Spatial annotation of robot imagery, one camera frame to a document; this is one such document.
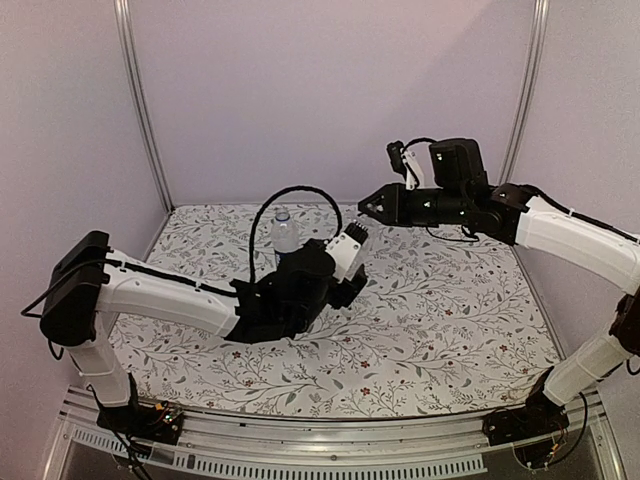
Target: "floral pattern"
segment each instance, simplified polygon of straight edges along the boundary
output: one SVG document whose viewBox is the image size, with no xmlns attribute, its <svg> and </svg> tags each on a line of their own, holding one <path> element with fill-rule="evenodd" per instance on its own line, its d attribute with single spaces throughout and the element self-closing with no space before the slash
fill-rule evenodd
<svg viewBox="0 0 640 480">
<path fill-rule="evenodd" d="M 180 207 L 149 260 L 208 280 L 248 278 L 258 207 Z M 353 207 L 343 207 L 354 216 Z M 329 238 L 331 209 L 291 205 L 303 240 Z M 265 219 L 272 213 L 267 211 Z M 258 277 L 274 268 L 269 222 L 256 241 Z M 454 228 L 439 230 L 455 238 Z M 508 247 L 446 242 L 422 229 L 378 229 L 369 282 L 351 308 L 327 307 L 295 340 L 242 345 L 178 324 L 121 315 L 111 334 L 140 393 L 270 415 L 436 415 L 521 402 L 558 361 Z"/>
</svg>

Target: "perforated rail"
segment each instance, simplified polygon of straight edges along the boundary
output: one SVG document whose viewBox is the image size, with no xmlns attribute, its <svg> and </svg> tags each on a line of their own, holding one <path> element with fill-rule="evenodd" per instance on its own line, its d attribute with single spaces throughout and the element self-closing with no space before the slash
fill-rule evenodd
<svg viewBox="0 0 640 480">
<path fill-rule="evenodd" d="M 77 426 L 73 439 L 82 445 L 126 457 L 124 447 L 109 433 Z M 466 477 L 487 471 L 482 455 L 410 465 L 289 467 L 250 461 L 229 461 L 200 453 L 175 451 L 172 458 L 167 459 L 168 463 L 147 461 L 164 468 L 232 480 L 435 480 Z"/>
</svg>

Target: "plastic bottle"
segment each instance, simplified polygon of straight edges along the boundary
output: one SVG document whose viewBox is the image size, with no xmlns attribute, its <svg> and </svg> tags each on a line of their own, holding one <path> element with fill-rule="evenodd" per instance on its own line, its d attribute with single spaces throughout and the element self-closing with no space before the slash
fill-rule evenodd
<svg viewBox="0 0 640 480">
<path fill-rule="evenodd" d="M 287 207 L 276 208 L 276 217 L 271 226 L 271 244 L 276 257 L 276 266 L 284 255 L 295 252 L 300 246 L 298 226 L 291 218 Z"/>
</svg>

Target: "robotic arm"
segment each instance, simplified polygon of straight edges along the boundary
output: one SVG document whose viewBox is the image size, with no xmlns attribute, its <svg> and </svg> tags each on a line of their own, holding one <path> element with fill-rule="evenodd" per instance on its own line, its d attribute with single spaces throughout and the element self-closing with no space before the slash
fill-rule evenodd
<svg viewBox="0 0 640 480">
<path fill-rule="evenodd" d="M 203 282 L 113 250 L 91 232 L 53 270 L 40 329 L 65 347 L 100 407 L 98 425 L 127 436 L 176 444 L 179 407 L 140 405 L 104 331 L 104 315 L 130 313 L 201 328 L 226 340 L 257 343 L 306 332 L 330 304 L 348 307 L 367 283 L 366 230 L 348 225 L 331 241 L 309 240 L 258 282 Z M 40 299 L 25 309 L 28 312 Z"/>
<path fill-rule="evenodd" d="M 543 373 L 524 407 L 484 419 L 492 445 L 566 428 L 564 405 L 640 354 L 640 240 L 562 207 L 535 187 L 489 185 L 475 140 L 434 141 L 429 149 L 439 188 L 424 188 L 414 156 L 395 142 L 387 151 L 405 184 L 385 185 L 361 201 L 359 210 L 385 225 L 461 225 L 469 236 L 484 233 L 507 245 L 542 250 L 604 277 L 625 293 L 613 324 Z M 520 421 L 514 422 L 514 415 Z"/>
</svg>

